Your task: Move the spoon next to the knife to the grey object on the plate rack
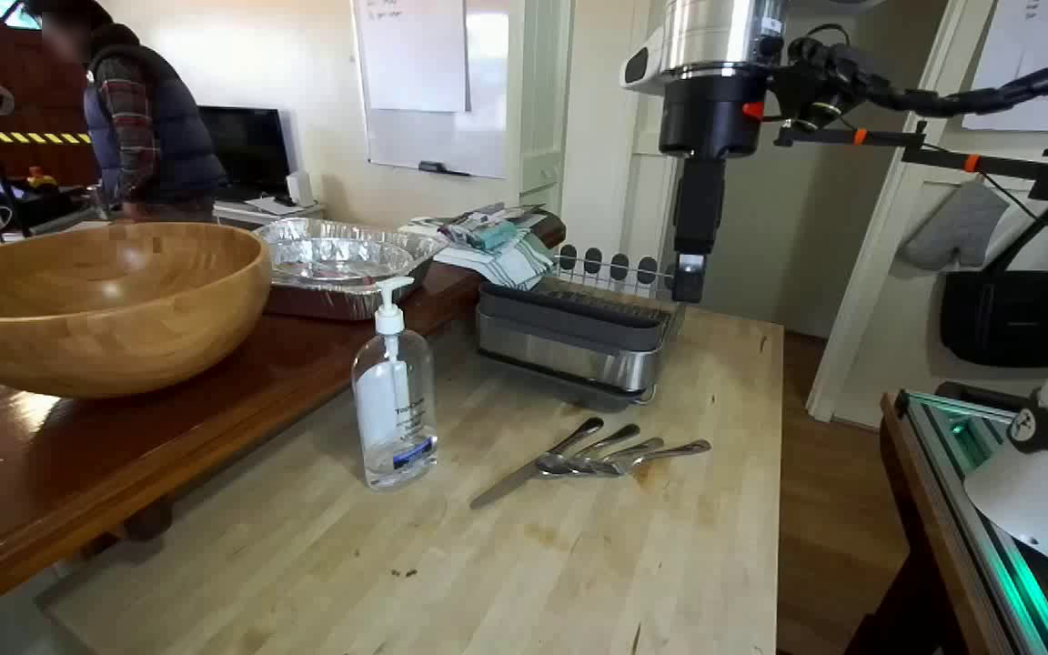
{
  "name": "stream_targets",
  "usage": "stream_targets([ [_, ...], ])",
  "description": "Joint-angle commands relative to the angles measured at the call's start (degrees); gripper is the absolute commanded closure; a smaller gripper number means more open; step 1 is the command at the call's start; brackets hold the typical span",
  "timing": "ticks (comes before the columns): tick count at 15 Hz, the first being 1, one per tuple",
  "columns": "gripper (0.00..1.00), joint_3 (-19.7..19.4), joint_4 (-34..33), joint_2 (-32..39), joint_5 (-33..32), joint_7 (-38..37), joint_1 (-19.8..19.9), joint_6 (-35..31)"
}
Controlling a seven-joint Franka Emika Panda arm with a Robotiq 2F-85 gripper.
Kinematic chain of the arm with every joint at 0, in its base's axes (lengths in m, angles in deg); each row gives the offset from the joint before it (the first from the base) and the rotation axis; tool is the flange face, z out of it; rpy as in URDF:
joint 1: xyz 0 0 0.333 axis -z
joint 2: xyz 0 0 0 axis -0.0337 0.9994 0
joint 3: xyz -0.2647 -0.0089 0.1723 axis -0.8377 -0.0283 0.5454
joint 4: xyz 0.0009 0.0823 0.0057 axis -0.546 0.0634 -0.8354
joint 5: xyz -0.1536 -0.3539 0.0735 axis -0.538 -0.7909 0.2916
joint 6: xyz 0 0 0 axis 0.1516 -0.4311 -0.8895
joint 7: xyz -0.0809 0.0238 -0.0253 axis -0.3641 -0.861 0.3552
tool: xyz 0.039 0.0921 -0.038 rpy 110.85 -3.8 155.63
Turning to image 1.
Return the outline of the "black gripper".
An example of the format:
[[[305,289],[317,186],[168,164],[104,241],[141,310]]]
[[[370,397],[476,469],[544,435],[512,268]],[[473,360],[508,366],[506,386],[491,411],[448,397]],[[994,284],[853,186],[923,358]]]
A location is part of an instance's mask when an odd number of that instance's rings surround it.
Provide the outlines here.
[[[675,201],[675,298],[699,301],[706,284],[706,262],[725,209],[725,164],[693,158],[679,164]]]

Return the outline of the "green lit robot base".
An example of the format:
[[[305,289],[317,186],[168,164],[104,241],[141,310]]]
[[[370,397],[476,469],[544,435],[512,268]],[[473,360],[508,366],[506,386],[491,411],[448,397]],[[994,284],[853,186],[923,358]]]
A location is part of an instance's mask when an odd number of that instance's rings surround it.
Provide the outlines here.
[[[895,423],[929,458],[1000,627],[1048,655],[1048,411],[898,393]]]

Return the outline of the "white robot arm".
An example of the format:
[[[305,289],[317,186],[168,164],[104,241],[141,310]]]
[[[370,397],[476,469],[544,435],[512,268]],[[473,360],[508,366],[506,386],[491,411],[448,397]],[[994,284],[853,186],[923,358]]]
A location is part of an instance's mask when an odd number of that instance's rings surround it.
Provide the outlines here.
[[[1000,87],[954,93],[895,87],[864,63],[853,41],[823,45],[823,24],[787,41],[782,0],[667,0],[661,21],[621,64],[621,87],[661,98],[658,149],[679,159],[671,220],[675,301],[702,298],[725,212],[725,169],[756,149],[764,122],[778,126],[778,144],[893,144],[906,164],[1029,179],[1029,196],[1048,205],[1048,154],[1011,159],[932,144],[923,126],[846,126],[846,115],[864,103],[918,119],[1006,112],[1048,93],[1048,64]]]

